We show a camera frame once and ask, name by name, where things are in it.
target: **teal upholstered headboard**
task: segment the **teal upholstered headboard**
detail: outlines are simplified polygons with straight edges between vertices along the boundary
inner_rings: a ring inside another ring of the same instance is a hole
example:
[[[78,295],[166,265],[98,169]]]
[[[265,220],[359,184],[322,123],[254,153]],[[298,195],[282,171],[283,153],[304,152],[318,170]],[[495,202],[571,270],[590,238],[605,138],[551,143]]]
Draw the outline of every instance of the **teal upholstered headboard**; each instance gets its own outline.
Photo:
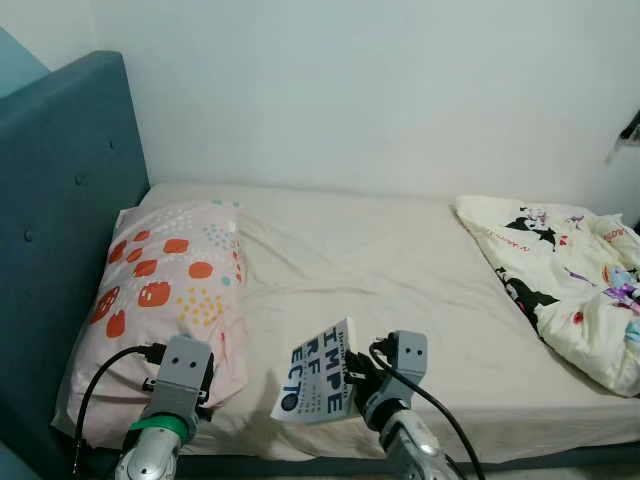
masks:
[[[48,425],[114,220],[148,188],[120,54],[0,99],[0,440],[43,478],[68,468]]]

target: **anime print duvet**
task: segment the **anime print duvet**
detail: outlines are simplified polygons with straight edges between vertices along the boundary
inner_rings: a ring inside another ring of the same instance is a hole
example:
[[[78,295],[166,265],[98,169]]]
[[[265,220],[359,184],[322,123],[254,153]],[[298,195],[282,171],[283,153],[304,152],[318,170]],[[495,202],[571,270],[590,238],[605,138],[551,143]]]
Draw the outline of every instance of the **anime print duvet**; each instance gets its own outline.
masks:
[[[640,393],[640,237],[620,215],[462,196],[457,214],[539,337],[611,391]]]

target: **book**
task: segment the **book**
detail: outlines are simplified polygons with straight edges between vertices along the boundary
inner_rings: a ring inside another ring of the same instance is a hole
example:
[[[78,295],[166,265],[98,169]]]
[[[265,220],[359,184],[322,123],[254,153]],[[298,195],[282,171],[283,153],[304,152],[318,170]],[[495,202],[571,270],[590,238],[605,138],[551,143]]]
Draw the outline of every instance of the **book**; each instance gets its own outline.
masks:
[[[294,348],[271,417],[320,423],[358,415],[353,386],[344,381],[347,350],[356,351],[354,322],[349,317]]]

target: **mattress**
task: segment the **mattress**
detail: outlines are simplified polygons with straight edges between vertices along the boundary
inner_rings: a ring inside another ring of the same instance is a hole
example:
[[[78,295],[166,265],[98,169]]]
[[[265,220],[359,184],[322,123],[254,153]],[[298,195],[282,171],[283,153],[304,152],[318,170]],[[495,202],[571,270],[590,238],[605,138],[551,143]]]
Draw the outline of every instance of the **mattress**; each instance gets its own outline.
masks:
[[[447,199],[160,184],[143,204],[196,199],[243,206],[250,380],[185,453],[382,457],[360,418],[285,425],[269,416],[291,349],[347,315],[363,352],[393,330],[427,336],[421,386],[456,415],[483,462],[640,439],[640,400],[608,393],[538,340]],[[413,408],[466,460],[433,407],[416,396]]]

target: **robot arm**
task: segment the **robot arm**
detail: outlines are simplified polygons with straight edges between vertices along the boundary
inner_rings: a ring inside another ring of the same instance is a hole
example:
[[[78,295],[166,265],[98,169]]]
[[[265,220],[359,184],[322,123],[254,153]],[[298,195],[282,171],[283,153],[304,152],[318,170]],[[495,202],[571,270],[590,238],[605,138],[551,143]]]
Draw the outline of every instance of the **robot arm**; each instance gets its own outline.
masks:
[[[427,370],[427,339],[396,331],[373,345],[398,373],[418,384]],[[356,389],[355,402],[367,426],[380,433],[387,459],[400,480],[458,480],[440,450],[438,439],[411,408],[413,390],[375,367],[369,357],[347,352],[346,381]]]
[[[151,402],[134,423],[115,471],[116,480],[171,480],[180,447],[198,429],[200,407],[207,401],[213,380],[213,354],[206,343],[173,337],[162,356],[158,377],[147,380]]]

